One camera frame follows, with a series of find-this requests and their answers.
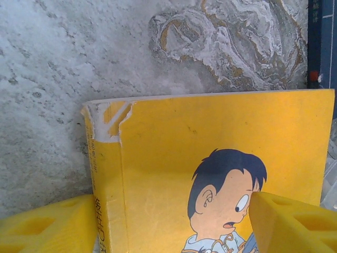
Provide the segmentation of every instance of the cartoon character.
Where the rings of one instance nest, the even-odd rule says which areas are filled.
[[[261,191],[267,179],[261,159],[239,150],[216,149],[202,160],[192,179],[187,214],[196,234],[187,239],[182,253],[247,252],[235,224],[247,215],[251,194]]]

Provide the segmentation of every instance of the yellow book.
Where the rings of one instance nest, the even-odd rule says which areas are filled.
[[[333,106],[333,90],[86,103],[101,252],[256,252],[253,192],[319,204]]]

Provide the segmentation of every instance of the gray stone surface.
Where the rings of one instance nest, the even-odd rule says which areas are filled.
[[[0,0],[0,218],[92,191],[85,101],[304,87],[307,4]]]

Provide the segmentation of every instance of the yellow plastic block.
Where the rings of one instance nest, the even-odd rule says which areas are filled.
[[[249,215],[259,253],[337,252],[337,212],[254,192]]]
[[[1,253],[92,252],[96,237],[93,195],[0,220]]]

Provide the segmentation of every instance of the dark blue book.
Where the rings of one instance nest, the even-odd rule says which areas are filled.
[[[309,0],[308,88],[337,88],[337,0]],[[337,118],[335,103],[334,118]]]

